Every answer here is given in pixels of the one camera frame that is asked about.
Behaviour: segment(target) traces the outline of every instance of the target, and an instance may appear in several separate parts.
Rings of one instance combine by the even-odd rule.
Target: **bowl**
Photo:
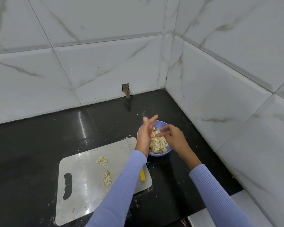
[[[166,126],[166,125],[168,125],[166,122],[157,120],[157,121],[156,121],[156,124],[155,124],[155,129],[158,130],[158,129],[160,129],[161,127]],[[149,152],[148,154],[151,155],[151,156],[160,157],[160,156],[163,156],[163,155],[168,154],[168,153],[171,151],[170,146],[167,146],[166,149],[167,149],[167,152],[162,153],[162,154],[155,154],[155,153],[152,153],[152,152]]]

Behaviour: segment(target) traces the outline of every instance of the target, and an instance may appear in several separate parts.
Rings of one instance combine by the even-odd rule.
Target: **left hand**
[[[151,119],[143,117],[143,126],[138,132],[136,150],[142,152],[146,157],[148,157],[149,145],[151,143],[151,133],[158,117],[158,115],[155,115]]]

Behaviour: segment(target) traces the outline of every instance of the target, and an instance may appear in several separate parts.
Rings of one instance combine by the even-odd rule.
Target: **yellow knife handle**
[[[141,179],[142,182],[145,181],[145,174],[144,174],[144,170],[143,169],[140,172],[140,179]]]

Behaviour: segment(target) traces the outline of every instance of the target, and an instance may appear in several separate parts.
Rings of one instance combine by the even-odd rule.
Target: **cutting board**
[[[57,189],[56,225],[64,225],[86,214],[100,205],[103,192],[111,187],[135,149],[136,138],[111,143],[66,157],[60,161]],[[108,159],[105,166],[97,165],[100,156]],[[109,169],[112,184],[104,186],[104,170]],[[152,186],[152,179],[145,165],[145,181],[138,179],[135,193]]]

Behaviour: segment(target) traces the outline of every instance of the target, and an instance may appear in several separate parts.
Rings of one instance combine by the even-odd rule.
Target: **lavender ribbed sweater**
[[[131,153],[121,175],[93,213],[87,227],[124,226],[140,171],[146,162],[146,157],[140,151]],[[204,164],[194,168],[189,176],[216,227],[254,227]]]

